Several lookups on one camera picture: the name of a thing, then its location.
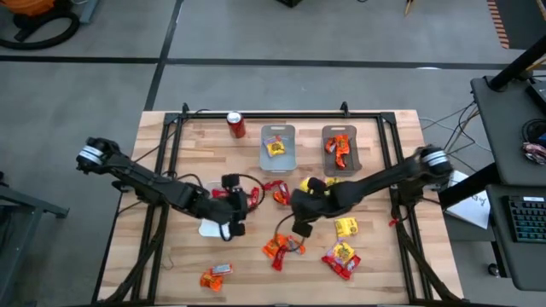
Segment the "wooden table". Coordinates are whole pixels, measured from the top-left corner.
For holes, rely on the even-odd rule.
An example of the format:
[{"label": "wooden table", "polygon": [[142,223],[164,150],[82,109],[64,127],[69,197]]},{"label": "wooden table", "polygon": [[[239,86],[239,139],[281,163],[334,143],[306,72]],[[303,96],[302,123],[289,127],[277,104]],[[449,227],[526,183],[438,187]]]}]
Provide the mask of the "wooden table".
[{"label": "wooden table", "polygon": [[[396,111],[404,156],[424,144],[416,111]],[[159,143],[163,112],[146,112],[136,137],[133,159]],[[223,174],[247,173],[263,182],[273,177],[258,166],[260,129],[269,124],[290,124],[296,128],[298,168],[289,177],[282,177],[290,188],[309,176],[323,177],[321,130],[324,125],[357,127],[358,154],[363,168],[353,179],[366,177],[384,169],[377,124],[370,119],[247,119],[243,139],[229,136],[224,120],[190,120],[183,127],[177,159],[178,175],[195,173],[203,183],[218,181]],[[394,151],[391,149],[392,161]],[[167,149],[166,161],[170,150]],[[156,157],[150,154],[140,163],[154,168]],[[252,187],[252,182],[243,182]],[[120,208],[136,200],[127,194]],[[320,257],[335,243],[332,219],[320,219],[313,234],[305,242],[306,253],[290,253],[285,257],[282,272],[273,270],[271,260],[261,247],[269,240],[276,224],[291,211],[278,205],[268,194],[259,209],[246,220],[247,234],[231,242],[204,238],[198,233],[200,221],[171,209],[162,257],[156,304],[397,304],[407,303],[400,251],[394,228],[388,226],[391,210],[388,191],[366,197],[349,217],[358,220],[359,233],[348,239],[362,259],[350,281],[341,280]],[[438,205],[423,202],[416,207],[421,238],[427,261],[456,295],[462,297],[450,241]],[[126,277],[137,260],[146,206],[132,208],[118,217],[112,244],[102,278],[99,299],[110,295]],[[289,234],[292,220],[281,228]],[[232,263],[235,272],[227,275],[221,292],[200,287],[201,274],[211,266]],[[148,270],[143,289],[147,289]],[[421,293],[416,265],[412,265],[415,286]]]}]

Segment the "red soda can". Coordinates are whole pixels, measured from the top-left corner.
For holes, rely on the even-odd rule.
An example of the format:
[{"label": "red soda can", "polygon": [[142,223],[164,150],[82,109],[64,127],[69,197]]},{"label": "red soda can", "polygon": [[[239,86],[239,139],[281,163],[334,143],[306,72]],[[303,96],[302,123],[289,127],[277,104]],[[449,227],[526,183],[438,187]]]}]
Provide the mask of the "red soda can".
[{"label": "red soda can", "polygon": [[247,133],[245,130],[245,119],[239,112],[228,113],[228,126],[231,129],[231,135],[235,138],[242,138]]}]

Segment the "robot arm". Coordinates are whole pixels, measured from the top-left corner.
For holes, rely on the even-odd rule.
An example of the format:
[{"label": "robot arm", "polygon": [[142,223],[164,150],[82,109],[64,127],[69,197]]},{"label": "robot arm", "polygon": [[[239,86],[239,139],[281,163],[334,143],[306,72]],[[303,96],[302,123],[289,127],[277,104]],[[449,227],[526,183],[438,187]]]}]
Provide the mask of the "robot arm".
[{"label": "robot arm", "polygon": [[295,222],[292,231],[309,237],[309,225],[319,217],[338,217],[359,204],[364,196],[392,185],[411,186],[421,191],[425,185],[444,182],[453,172],[446,154],[440,148],[417,148],[402,163],[355,182],[339,182],[332,185],[329,194],[308,194],[294,190],[291,198]]},{"label": "robot arm", "polygon": [[247,205],[246,199],[237,200],[239,195],[231,195],[227,201],[209,199],[209,192],[206,189],[153,173],[133,162],[119,151],[116,142],[107,139],[88,138],[76,161],[78,170],[85,174],[109,173],[117,177],[124,184],[132,186],[140,200],[153,206],[166,202],[186,215],[210,219],[221,225],[231,221],[234,212],[246,212],[244,208]]}]

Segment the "concrete floor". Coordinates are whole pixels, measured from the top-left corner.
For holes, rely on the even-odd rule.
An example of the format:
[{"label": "concrete floor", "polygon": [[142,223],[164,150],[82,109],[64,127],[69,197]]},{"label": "concrete floor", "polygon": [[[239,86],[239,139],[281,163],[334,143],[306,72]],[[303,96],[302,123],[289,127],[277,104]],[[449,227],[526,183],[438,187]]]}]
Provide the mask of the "concrete floor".
[{"label": "concrete floor", "polygon": [[[52,49],[0,55],[159,57],[176,0],[102,1],[94,22]],[[500,46],[486,0],[420,0],[404,18],[403,0],[186,0],[169,57],[508,63],[520,51]],[[13,36],[0,10],[0,35]],[[37,38],[63,26],[62,20]],[[155,65],[0,61],[0,170],[13,188],[70,207],[46,217],[18,280],[15,303],[88,304],[96,285],[119,194],[109,177],[84,176],[75,157],[87,136],[104,136],[130,153]],[[154,110],[417,109],[439,119],[472,101],[471,78],[497,71],[407,68],[167,65]],[[443,122],[456,126],[456,118]],[[444,146],[451,131],[424,131]],[[479,119],[468,134],[488,146]],[[492,162],[472,146],[456,154],[474,169]],[[453,160],[458,170],[472,171]],[[487,275],[488,244],[452,244],[465,297],[477,303],[543,306],[545,293],[520,292]]]}]

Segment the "keyboard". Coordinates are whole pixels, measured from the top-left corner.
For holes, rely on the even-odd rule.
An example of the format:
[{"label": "keyboard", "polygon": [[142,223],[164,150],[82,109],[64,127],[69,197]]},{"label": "keyboard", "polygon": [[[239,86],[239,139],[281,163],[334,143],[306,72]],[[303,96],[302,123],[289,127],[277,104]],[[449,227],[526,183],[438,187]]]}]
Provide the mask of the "keyboard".
[{"label": "keyboard", "polygon": [[546,201],[542,197],[505,196],[516,242],[546,243]]}]

